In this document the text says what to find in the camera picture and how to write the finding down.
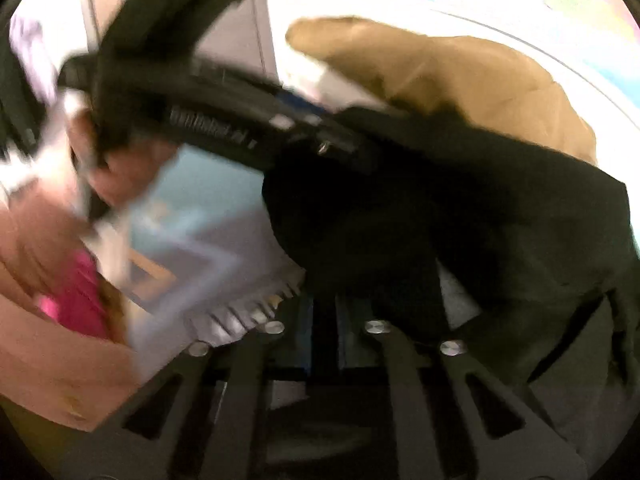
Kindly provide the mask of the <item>person's left hand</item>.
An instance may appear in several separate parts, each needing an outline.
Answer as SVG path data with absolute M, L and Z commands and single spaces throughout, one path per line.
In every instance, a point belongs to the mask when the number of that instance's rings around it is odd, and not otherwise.
M 113 208 L 141 197 L 181 148 L 180 144 L 163 139 L 142 138 L 99 156 L 98 134 L 88 110 L 70 118 L 66 131 L 82 180 Z

